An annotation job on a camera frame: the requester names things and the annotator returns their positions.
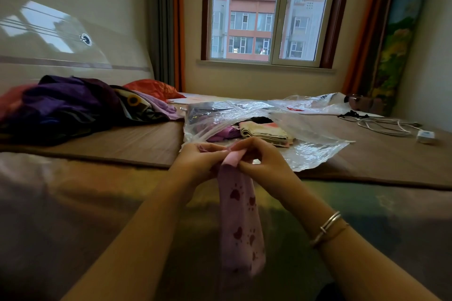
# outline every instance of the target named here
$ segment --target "orange curtain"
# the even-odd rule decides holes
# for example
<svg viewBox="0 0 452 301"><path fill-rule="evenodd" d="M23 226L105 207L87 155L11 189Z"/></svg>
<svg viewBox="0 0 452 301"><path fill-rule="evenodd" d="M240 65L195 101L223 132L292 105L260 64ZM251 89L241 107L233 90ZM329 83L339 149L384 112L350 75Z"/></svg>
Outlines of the orange curtain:
<svg viewBox="0 0 452 301"><path fill-rule="evenodd" d="M361 23L358 38L353 51L352 60L348 67L347 77L342 87L342 93L355 94L358 92L359 84L363 76L364 65L371 44L371 34L374 32L378 10L381 7L381 0L367 0L367 7Z"/></svg>
<svg viewBox="0 0 452 301"><path fill-rule="evenodd" d="M184 0L174 2L174 81L179 92L185 91Z"/></svg>

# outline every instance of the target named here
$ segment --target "pile of clothes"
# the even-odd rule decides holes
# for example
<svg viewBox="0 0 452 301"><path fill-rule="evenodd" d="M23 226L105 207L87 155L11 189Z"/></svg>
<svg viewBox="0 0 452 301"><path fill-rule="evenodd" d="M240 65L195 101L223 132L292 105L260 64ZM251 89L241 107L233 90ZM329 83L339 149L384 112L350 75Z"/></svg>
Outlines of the pile of clothes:
<svg viewBox="0 0 452 301"><path fill-rule="evenodd" d="M258 137L276 147L290 147L293 144L293 138L289 136L276 123L268 118L258 117L255 121L248 120L238 123L238 125L228 126L222 131L216 133L208 142L222 142L228 139Z"/></svg>
<svg viewBox="0 0 452 301"><path fill-rule="evenodd" d="M137 82L129 85L138 88ZM37 85L14 87L0 97L0 133L15 143L48 146L113 126L183 119L175 107L146 91L46 75Z"/></svg>

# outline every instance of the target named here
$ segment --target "bed sheet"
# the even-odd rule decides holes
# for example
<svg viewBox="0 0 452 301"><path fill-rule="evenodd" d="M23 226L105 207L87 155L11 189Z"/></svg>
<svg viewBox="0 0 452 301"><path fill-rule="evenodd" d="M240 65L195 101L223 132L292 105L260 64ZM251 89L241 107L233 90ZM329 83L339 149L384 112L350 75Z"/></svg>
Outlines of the bed sheet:
<svg viewBox="0 0 452 301"><path fill-rule="evenodd" d="M99 257L165 170L0 154L0 298L58 300ZM368 241L441 299L452 299L452 192L306 181ZM314 300L332 281L297 221L256 187L267 265L218 293L214 181L187 205L156 300Z"/></svg>

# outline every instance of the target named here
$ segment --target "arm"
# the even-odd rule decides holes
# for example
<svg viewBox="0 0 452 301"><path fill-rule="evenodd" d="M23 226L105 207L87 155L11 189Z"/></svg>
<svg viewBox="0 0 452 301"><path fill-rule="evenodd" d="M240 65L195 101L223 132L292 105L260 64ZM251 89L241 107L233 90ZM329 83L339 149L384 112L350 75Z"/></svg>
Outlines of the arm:
<svg viewBox="0 0 452 301"><path fill-rule="evenodd" d="M277 198L308 235L315 238L334 210L303 185L273 145L249 138L235 144L232 150L245 148L248 158L258 158L261 164L241 161L239 169ZM336 231L336 235L320 243L318 249L347 300L439 300L353 228L346 226L344 220L335 222L330 231Z"/></svg>
<svg viewBox="0 0 452 301"><path fill-rule="evenodd" d="M157 288L181 209L228 152L186 144L164 179L105 252L62 299L150 300Z"/></svg>

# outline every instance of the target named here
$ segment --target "hand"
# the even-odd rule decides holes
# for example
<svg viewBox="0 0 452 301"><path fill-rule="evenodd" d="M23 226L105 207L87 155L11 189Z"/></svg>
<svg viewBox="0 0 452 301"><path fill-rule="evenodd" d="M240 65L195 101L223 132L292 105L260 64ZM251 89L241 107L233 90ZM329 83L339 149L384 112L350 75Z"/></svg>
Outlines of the hand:
<svg viewBox="0 0 452 301"><path fill-rule="evenodd" d="M229 151L226 147L212 143L188 143L168 171L168 176L177 184L189 189L189 200L195 188L216 176L212 167L222 162Z"/></svg>
<svg viewBox="0 0 452 301"><path fill-rule="evenodd" d="M237 142L230 149L231 151L247 149L242 161L239 162L239 170L282 203L290 200L291 189L294 186L302 184L278 149L263 139L250 137ZM261 164L246 162L253 159L259 159Z"/></svg>

